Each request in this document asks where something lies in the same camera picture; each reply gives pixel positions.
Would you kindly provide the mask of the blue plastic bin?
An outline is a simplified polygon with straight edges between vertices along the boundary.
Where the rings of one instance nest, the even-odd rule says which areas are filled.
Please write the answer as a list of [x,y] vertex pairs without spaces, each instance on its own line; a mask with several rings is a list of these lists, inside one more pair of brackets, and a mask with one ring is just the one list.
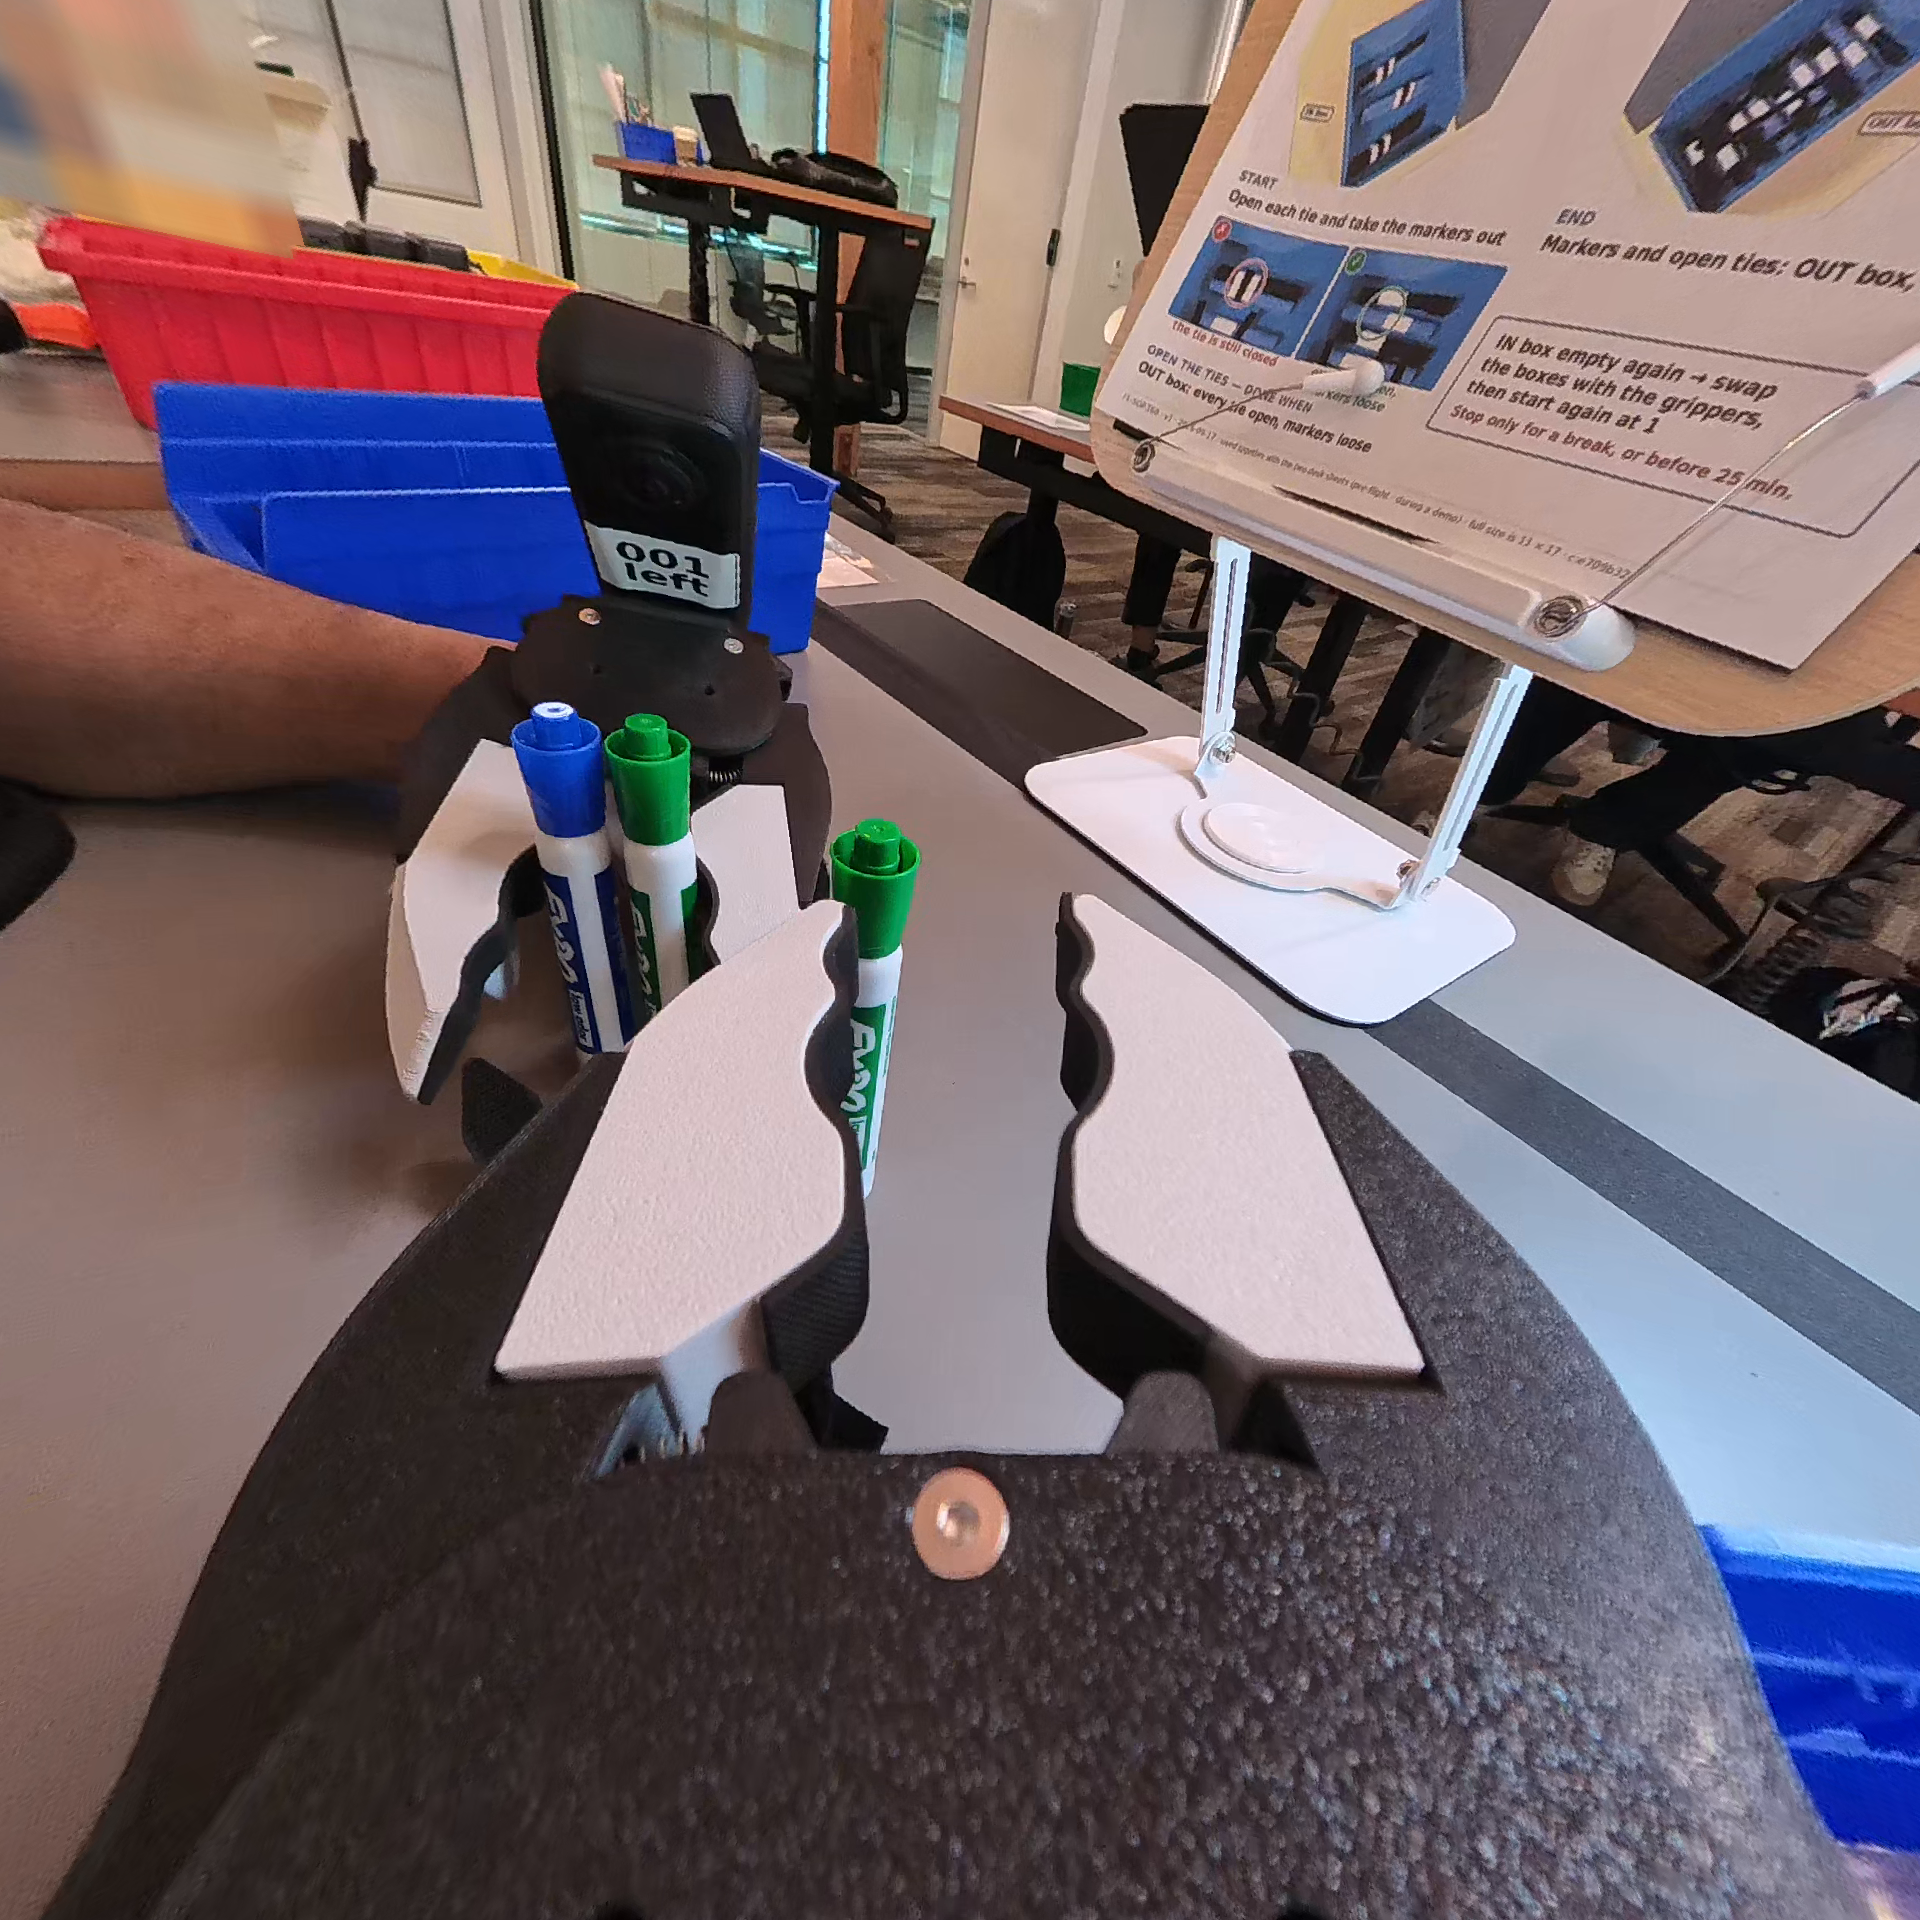
[[[184,535],[214,561],[508,643],[592,588],[541,397],[162,381],[154,401]],[[836,483],[793,467],[830,487],[824,564]]]
[[1849,1844],[1918,1849],[1918,1551],[1705,1527],[1802,1783]]

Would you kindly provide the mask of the black wrist rest pad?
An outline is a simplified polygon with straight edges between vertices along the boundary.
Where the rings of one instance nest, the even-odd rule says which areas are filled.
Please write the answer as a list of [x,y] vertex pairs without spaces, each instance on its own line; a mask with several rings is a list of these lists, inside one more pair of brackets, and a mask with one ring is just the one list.
[[40,792],[5,780],[0,802],[0,929],[10,929],[66,873],[78,842],[57,805]]

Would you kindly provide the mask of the black bag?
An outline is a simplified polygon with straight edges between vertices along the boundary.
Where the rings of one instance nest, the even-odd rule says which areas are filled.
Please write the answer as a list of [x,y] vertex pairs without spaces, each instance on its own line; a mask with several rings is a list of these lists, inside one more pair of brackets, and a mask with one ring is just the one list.
[[779,148],[765,160],[773,177],[835,200],[898,209],[898,186],[880,168],[836,151]]

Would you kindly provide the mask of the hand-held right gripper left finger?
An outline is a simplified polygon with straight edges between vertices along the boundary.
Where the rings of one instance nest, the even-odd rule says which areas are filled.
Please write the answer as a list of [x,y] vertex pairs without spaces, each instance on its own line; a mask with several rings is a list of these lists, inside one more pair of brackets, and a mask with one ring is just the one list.
[[826,1394],[870,1300],[843,1115],[857,923],[824,901],[692,983],[619,1068],[497,1351],[657,1381],[685,1436],[738,1375]]

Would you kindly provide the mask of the person's left forearm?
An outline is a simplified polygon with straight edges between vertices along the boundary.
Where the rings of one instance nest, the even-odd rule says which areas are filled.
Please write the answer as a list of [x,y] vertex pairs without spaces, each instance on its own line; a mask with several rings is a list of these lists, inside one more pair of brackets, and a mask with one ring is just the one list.
[[389,785],[482,637],[3,506],[3,780],[62,801]]

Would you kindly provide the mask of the white document stand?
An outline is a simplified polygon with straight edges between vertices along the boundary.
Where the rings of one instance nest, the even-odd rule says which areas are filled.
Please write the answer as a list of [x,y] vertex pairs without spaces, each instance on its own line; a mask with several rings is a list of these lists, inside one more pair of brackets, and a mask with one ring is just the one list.
[[[1293,530],[1249,537],[1217,512],[1116,484],[1100,461],[1113,433],[1098,397],[1091,425],[1094,467],[1117,492],[1213,537],[1208,704],[1198,737],[1056,759],[1027,792],[1273,988],[1334,1023],[1397,1018],[1513,945],[1509,917],[1449,871],[1532,681],[1651,728],[1738,737],[1829,723],[1915,685],[1915,549],[1810,661],[1780,669],[1604,603],[1539,600],[1497,572],[1436,561],[1406,579],[1381,563],[1424,564],[1426,554],[1366,521],[1318,523],[1364,537],[1358,556],[1296,544]],[[1242,755],[1234,683],[1254,554],[1334,588],[1341,613],[1393,613],[1502,661],[1424,848],[1398,848]]]

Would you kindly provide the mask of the black office chair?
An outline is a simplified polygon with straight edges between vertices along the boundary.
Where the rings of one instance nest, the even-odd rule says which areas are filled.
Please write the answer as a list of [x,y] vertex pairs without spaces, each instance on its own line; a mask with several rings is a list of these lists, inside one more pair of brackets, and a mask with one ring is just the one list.
[[[811,309],[802,287],[768,287],[756,255],[734,257],[730,305],[755,330],[753,361],[763,394],[796,411],[808,447],[813,415]],[[909,411],[907,331],[928,265],[928,233],[886,232],[865,240],[840,307],[840,371],[832,425],[902,425]]]

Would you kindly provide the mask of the blue dry erase marker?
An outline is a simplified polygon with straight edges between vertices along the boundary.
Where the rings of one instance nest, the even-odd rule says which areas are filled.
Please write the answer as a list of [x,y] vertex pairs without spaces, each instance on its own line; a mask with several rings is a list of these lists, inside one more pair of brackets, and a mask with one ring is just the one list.
[[541,703],[513,732],[513,751],[536,819],[573,1047],[584,1060],[622,1051],[638,1018],[609,839],[604,737],[570,704]]

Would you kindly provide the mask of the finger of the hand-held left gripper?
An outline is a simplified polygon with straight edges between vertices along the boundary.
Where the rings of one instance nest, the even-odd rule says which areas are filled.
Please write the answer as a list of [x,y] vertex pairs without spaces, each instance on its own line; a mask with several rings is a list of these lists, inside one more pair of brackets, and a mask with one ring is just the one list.
[[690,815],[698,857],[696,977],[793,921],[801,885],[784,792],[731,785]]
[[486,1002],[520,983],[536,815],[513,747],[480,740],[390,882],[385,1003],[400,1091],[433,1101]]

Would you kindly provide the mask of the green dry erase marker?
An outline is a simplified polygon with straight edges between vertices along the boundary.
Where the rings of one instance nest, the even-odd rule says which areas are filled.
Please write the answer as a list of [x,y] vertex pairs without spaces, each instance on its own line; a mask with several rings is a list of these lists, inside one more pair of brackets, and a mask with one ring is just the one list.
[[890,1084],[902,945],[922,852],[902,831],[868,819],[830,848],[832,898],[854,917],[853,1074],[841,1113],[854,1140],[861,1192],[874,1192],[882,1099]]
[[648,1015],[696,979],[690,947],[700,861],[690,836],[690,745],[638,712],[605,739],[605,769],[628,888],[633,957]]

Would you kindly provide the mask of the red plastic bin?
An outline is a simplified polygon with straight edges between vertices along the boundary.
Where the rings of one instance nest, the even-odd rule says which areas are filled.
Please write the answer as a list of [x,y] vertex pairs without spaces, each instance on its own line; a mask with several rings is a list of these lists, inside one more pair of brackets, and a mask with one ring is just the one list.
[[566,282],[298,250],[285,257],[57,218],[42,260],[78,284],[141,425],[162,381],[538,395],[538,341]]

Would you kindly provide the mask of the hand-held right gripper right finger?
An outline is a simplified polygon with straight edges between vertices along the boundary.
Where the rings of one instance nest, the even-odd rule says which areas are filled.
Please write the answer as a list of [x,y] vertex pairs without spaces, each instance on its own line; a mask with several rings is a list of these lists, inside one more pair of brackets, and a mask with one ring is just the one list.
[[1283,1033],[1091,895],[1058,912],[1062,1132],[1046,1319],[1126,1399],[1198,1381],[1221,1437],[1276,1437],[1289,1384],[1426,1363]]

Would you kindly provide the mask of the wooden standing desk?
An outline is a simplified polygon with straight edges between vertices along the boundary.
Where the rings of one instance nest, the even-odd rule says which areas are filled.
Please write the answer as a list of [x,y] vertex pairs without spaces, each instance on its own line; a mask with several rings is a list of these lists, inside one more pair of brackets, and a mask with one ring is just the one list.
[[876,259],[882,236],[902,237],[914,250],[925,250],[933,233],[933,221],[916,213],[840,196],[779,177],[617,155],[596,155],[592,164],[617,177],[625,209],[657,213],[685,227],[688,315],[701,327],[713,322],[707,267],[713,229],[756,233],[771,218],[811,229],[816,273],[808,337],[810,367],[818,384],[826,384],[827,375],[840,375],[845,364],[849,303],[841,287],[841,242],[845,237],[860,240],[857,267],[865,271]]

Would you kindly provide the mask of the printed instruction sheet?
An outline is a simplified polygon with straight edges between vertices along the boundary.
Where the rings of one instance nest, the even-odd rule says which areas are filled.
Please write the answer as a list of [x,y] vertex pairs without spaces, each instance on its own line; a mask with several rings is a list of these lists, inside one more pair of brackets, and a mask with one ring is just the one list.
[[1796,669],[1915,549],[1915,82],[1906,2],[1258,5],[1100,461]]

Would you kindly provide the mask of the row of black blocks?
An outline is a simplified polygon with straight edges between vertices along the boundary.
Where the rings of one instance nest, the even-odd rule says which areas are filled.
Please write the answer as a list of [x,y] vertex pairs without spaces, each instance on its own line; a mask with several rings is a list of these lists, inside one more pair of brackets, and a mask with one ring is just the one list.
[[360,221],[336,225],[313,216],[300,216],[298,227],[306,250],[400,260],[445,273],[473,273],[468,250],[444,237]]

